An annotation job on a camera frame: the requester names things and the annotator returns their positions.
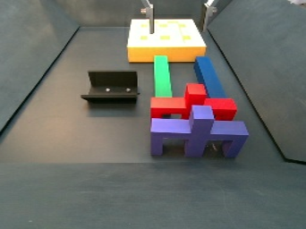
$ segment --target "purple block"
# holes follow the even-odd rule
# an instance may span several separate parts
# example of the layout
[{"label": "purple block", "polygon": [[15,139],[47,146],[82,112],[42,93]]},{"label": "purple block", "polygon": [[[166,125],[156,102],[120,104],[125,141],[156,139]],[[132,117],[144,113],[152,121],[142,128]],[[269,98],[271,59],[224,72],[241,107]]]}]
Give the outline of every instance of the purple block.
[{"label": "purple block", "polygon": [[225,157],[237,157],[249,137],[244,122],[216,121],[212,132],[212,140],[224,140],[222,149]]},{"label": "purple block", "polygon": [[152,123],[152,154],[164,154],[164,139],[184,139],[190,137],[189,120],[154,118]]},{"label": "purple block", "polygon": [[249,132],[244,122],[216,121],[210,106],[193,106],[189,120],[153,119],[152,154],[164,154],[164,139],[184,139],[186,157],[202,157],[209,140],[222,140],[225,157],[237,157]]},{"label": "purple block", "polygon": [[189,117],[192,136],[186,143],[186,157],[204,156],[214,121],[214,113],[210,106],[193,106]]}]

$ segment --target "black holder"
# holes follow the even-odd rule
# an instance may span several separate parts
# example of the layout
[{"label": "black holder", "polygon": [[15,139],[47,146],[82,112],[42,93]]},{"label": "black holder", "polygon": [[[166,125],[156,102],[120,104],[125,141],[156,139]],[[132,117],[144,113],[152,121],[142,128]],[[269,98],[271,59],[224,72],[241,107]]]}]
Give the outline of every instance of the black holder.
[{"label": "black holder", "polygon": [[93,103],[130,103],[138,100],[138,72],[90,71],[91,89],[82,98]]}]

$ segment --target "toy block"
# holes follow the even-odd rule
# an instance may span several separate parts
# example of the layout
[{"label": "toy block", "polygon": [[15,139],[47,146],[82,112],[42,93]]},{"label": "toy block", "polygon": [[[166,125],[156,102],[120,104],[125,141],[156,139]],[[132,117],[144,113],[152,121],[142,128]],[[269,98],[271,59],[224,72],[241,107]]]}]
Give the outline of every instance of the toy block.
[{"label": "toy block", "polygon": [[225,157],[237,157],[249,138],[245,123],[240,121],[216,121],[212,131],[212,140],[224,140]]},{"label": "toy block", "polygon": [[214,113],[210,106],[193,106],[189,117],[192,134],[186,143],[186,157],[204,156],[214,121]]},{"label": "toy block", "polygon": [[210,106],[193,106],[189,120],[153,119],[152,153],[164,154],[164,139],[186,140],[186,157],[202,157],[209,140],[222,140],[225,157],[237,157],[248,140],[244,122],[216,121]]},{"label": "toy block", "polygon": [[208,98],[205,106],[212,106],[217,121],[233,120],[237,113],[237,105],[232,98]]},{"label": "toy block", "polygon": [[168,56],[158,55],[154,57],[154,82],[156,82],[156,96],[172,97],[172,79],[169,71]]},{"label": "toy block", "polygon": [[152,118],[162,118],[164,115],[182,115],[189,118],[186,100],[184,98],[152,98]]},{"label": "toy block", "polygon": [[164,139],[188,139],[190,126],[188,120],[153,119],[152,124],[152,154],[164,154]]},{"label": "toy block", "polygon": [[210,98],[226,98],[212,60],[206,56],[198,56],[194,64],[198,82],[204,83]]},{"label": "toy block", "polygon": [[201,83],[189,83],[186,88],[186,103],[188,110],[190,112],[193,105],[204,105],[208,97],[208,92],[204,84]]},{"label": "toy block", "polygon": [[149,20],[132,20],[129,60],[153,63],[157,55],[168,55],[169,62],[196,62],[206,54],[206,43],[192,19],[154,20],[150,34]]}]

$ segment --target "red block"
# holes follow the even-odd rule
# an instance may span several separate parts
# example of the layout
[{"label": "red block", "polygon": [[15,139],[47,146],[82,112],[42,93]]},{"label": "red block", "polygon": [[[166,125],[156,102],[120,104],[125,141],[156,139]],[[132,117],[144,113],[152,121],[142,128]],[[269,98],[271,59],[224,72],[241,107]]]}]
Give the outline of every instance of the red block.
[{"label": "red block", "polygon": [[208,92],[205,85],[200,83],[189,83],[185,95],[189,112],[193,105],[204,105],[206,97]]},{"label": "red block", "polygon": [[212,106],[216,120],[233,120],[237,113],[237,105],[232,98],[208,98],[204,105]]},{"label": "red block", "polygon": [[164,115],[182,115],[189,118],[185,98],[152,98],[152,118],[164,118]]}]

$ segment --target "yellow block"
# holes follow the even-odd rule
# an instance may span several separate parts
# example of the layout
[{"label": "yellow block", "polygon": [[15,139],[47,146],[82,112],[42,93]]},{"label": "yellow block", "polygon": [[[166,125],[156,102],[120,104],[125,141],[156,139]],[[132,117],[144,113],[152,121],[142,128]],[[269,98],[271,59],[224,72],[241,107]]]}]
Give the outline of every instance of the yellow block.
[{"label": "yellow block", "polygon": [[192,19],[156,20],[150,34],[149,20],[132,20],[129,39],[130,62],[154,62],[156,55],[168,55],[169,62],[196,62],[206,54],[206,43]]}]

